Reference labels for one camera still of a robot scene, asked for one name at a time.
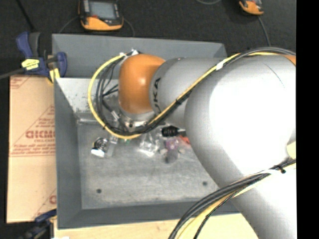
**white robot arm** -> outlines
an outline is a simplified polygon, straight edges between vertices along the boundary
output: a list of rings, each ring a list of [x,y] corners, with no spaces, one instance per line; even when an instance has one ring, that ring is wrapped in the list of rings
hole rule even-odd
[[[165,121],[186,130],[199,161],[220,188],[280,167],[291,159],[287,144],[296,140],[296,57],[274,52],[260,49],[229,60],[166,62],[145,54],[132,56],[119,77],[127,130],[121,135],[104,126],[119,137],[138,136],[145,121],[154,124],[175,102],[178,108],[167,113]],[[217,66],[209,72],[212,65]],[[297,238],[296,170],[232,201],[260,239]]]

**red object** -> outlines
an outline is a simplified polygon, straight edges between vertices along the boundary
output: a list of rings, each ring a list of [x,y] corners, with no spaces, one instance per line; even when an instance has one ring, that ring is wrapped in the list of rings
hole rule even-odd
[[[182,139],[187,144],[190,144],[188,137],[179,135],[180,139]]]

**yellow cable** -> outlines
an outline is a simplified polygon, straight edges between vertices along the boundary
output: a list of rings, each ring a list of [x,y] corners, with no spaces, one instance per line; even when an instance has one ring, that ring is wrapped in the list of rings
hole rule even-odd
[[[176,239],[188,239],[194,237],[198,227],[203,222],[205,217],[210,214],[216,207],[218,207],[222,202],[224,202],[228,197],[234,194],[235,191],[229,193],[228,195],[218,199],[215,203],[207,207],[203,212],[201,212],[194,220],[192,220],[176,237]]]
[[[223,61],[219,62],[218,64],[224,64],[227,61],[233,59],[234,57],[240,55],[240,53],[237,53],[235,55],[232,55],[226,59],[224,59]],[[278,55],[277,53],[272,53],[272,52],[255,52],[252,54],[249,54],[249,56],[253,56],[253,55]],[[110,59],[109,61],[105,62],[103,65],[101,65],[97,71],[94,73],[90,84],[89,84],[89,88],[88,88],[88,103],[89,103],[89,107],[90,110],[94,116],[94,118],[100,123],[100,125],[110,134],[121,138],[121,139],[133,139],[136,138],[138,136],[140,136],[141,134],[133,134],[133,135],[121,135],[118,133],[113,132],[110,128],[108,128],[105,123],[101,120],[101,118],[98,116],[98,114],[96,113],[96,111],[94,110],[93,104],[92,104],[92,97],[91,97],[91,91],[92,91],[92,87],[94,84],[94,81],[96,80],[97,76],[99,75],[99,73],[109,64],[113,63],[114,61],[124,57],[125,54],[114,57],[112,59]],[[207,72],[205,72],[202,76],[200,76],[192,85],[190,85],[176,100],[179,101],[180,99],[182,99],[184,97],[184,95],[186,93],[188,93],[188,91],[190,91],[192,88],[194,88],[197,84],[199,84],[203,79],[205,79],[209,74],[211,74],[213,71],[215,71],[217,68],[217,65],[211,67]],[[148,123],[148,125],[152,124],[153,122],[157,121],[159,118],[161,118],[163,116],[163,114],[165,114],[173,105],[176,104],[176,101],[173,101],[168,107],[166,107],[160,114],[158,114],[153,120],[151,120],[151,122]]]
[[[105,62],[103,65],[101,65],[97,70],[96,72],[94,73],[90,83],[89,83],[89,87],[88,87],[88,104],[89,104],[89,107],[90,107],[90,110],[94,116],[94,118],[101,124],[101,126],[107,131],[109,132],[110,134],[118,137],[118,138],[121,138],[121,139],[133,139],[133,138],[136,138],[139,136],[139,134],[134,134],[134,135],[120,135],[120,134],[117,134],[115,132],[113,132],[111,129],[109,129],[105,123],[101,120],[101,118],[98,116],[98,114],[96,113],[96,111],[94,110],[94,107],[93,107],[93,104],[92,104],[92,97],[91,97],[91,92],[92,92],[92,87],[93,87],[93,84],[94,84],[94,81],[95,79],[97,78],[97,76],[99,75],[99,73],[106,67],[108,66],[109,64],[113,63],[114,61],[124,57],[125,55],[120,55],[120,56],[117,56],[117,57],[114,57],[112,59],[110,59],[109,61]]]
[[[293,170],[296,169],[297,167],[297,163],[293,163],[291,165],[288,165],[286,167],[284,167],[284,169],[286,171],[289,170]],[[196,234],[199,226],[201,225],[201,223],[203,222],[203,220],[205,219],[205,217],[210,214],[213,210],[215,210],[215,208],[217,208],[219,206],[220,203],[222,203],[223,201],[225,201],[228,197],[231,196],[231,198],[235,198],[255,187],[257,187],[260,183],[265,182],[266,179],[271,179],[274,178],[273,174],[270,174],[269,176],[267,176],[266,178],[252,184],[249,185],[248,187],[243,186],[242,190],[237,192],[236,194],[234,194],[236,191],[238,191],[238,189],[232,191],[231,193],[229,193],[228,195],[218,199],[216,202],[214,202],[213,204],[211,204],[209,207],[207,207],[203,212],[201,212],[194,220],[192,220],[179,234],[178,237],[176,237],[177,239],[187,239],[187,238],[192,238],[194,237],[194,235]]]

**black floor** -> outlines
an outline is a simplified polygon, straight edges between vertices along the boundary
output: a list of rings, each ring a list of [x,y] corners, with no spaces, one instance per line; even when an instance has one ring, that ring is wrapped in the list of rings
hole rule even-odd
[[[51,52],[51,34],[76,17],[78,0],[20,0],[33,25],[41,32],[40,53]],[[262,0],[261,17],[273,46],[296,51],[297,0]],[[202,5],[195,0],[119,0],[119,7],[135,30],[136,37],[205,40],[223,43],[229,55],[267,46],[261,24],[255,16],[242,15],[235,0]],[[15,0],[0,0],[0,73],[19,67],[15,38],[30,30]],[[82,33],[76,19],[63,32]],[[132,36],[127,23],[112,33]],[[30,224],[5,225],[5,190],[8,148],[8,81],[0,80],[0,238],[15,239]]]

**transparent plastic object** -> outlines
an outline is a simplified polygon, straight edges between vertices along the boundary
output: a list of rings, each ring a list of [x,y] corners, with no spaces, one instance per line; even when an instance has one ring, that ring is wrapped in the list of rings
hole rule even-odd
[[[140,136],[139,152],[144,153],[148,157],[152,157],[162,145],[163,137],[161,134],[161,128],[156,128]]]

